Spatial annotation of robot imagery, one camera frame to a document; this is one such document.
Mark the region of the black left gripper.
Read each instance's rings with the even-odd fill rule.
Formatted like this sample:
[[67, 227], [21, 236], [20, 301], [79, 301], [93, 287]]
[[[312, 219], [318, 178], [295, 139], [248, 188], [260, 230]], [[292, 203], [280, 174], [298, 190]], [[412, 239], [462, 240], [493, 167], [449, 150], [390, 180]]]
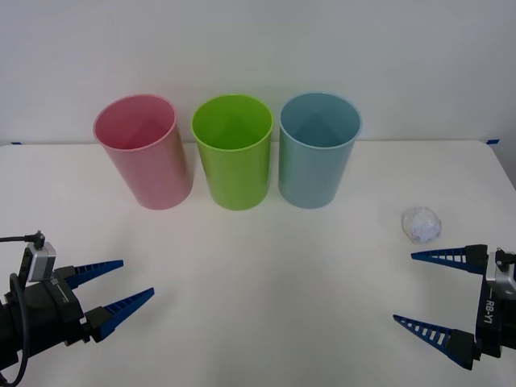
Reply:
[[84, 314], [73, 293], [80, 285], [122, 268], [123, 260], [66, 266], [48, 281], [15, 286], [15, 350], [25, 360], [57, 344], [67, 346], [90, 338], [100, 343], [155, 294], [146, 289]]

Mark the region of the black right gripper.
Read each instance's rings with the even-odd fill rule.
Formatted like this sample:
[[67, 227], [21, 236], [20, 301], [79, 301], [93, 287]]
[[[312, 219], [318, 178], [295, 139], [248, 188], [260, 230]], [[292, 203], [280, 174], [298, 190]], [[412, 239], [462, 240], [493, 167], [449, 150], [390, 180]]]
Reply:
[[[410, 254], [412, 260], [438, 264], [481, 276], [485, 275], [488, 256], [488, 246], [484, 244]], [[481, 284], [475, 336], [465, 331], [398, 314], [394, 314], [393, 319], [467, 370], [472, 370], [473, 362], [481, 358], [481, 353], [500, 358], [504, 347], [515, 349], [515, 301], [499, 298], [486, 281], [482, 281]]]

